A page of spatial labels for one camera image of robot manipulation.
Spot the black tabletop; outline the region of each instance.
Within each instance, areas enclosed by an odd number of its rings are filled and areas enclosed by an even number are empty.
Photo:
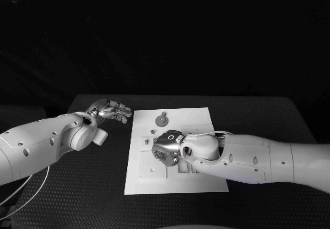
[[[316,143],[287,98],[225,96],[91,95],[75,98],[70,113],[101,98],[133,110],[208,107],[215,130],[292,143]],[[330,195],[312,187],[228,181],[228,193],[124,195],[133,118],[108,120],[103,146],[64,155],[51,167],[44,190],[13,217],[15,229],[156,229],[182,224],[234,228],[329,228]],[[28,184],[18,207],[29,200],[45,170]]]

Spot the white paper sheet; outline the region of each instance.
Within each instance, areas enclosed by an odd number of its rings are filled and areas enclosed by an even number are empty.
[[[166,112],[169,118],[166,127],[159,127],[155,122],[162,112]],[[228,192],[227,180],[198,173],[183,159],[175,167],[166,167],[155,159],[149,151],[152,141],[168,130],[179,130],[183,134],[212,132],[209,109],[205,107],[134,111],[124,194]]]

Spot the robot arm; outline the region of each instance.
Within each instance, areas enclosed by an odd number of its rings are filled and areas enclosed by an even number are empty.
[[[85,112],[62,114],[8,130],[0,134],[0,185],[39,172],[91,142],[101,146],[108,134],[98,125],[106,119],[127,123],[132,115],[126,105],[104,99]]]
[[[157,138],[153,154],[168,166],[183,159],[198,172],[230,180],[292,182],[330,193],[330,145],[281,143],[253,135],[183,136],[170,130]]]

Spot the robotic hand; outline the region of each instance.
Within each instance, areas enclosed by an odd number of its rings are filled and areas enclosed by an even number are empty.
[[[201,135],[169,130],[153,155],[166,166],[186,160],[198,172],[248,184],[292,182],[330,193],[330,144],[281,143],[253,135]]]
[[[54,164],[65,153],[91,142],[103,145],[108,133],[98,128],[106,119],[127,123],[132,109],[111,100],[98,100],[85,112],[62,114],[0,134],[0,185],[19,180]]]

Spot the black background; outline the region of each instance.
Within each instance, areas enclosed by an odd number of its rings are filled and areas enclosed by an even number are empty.
[[[0,2],[2,104],[52,117],[81,93],[284,96],[330,142],[323,1]]]

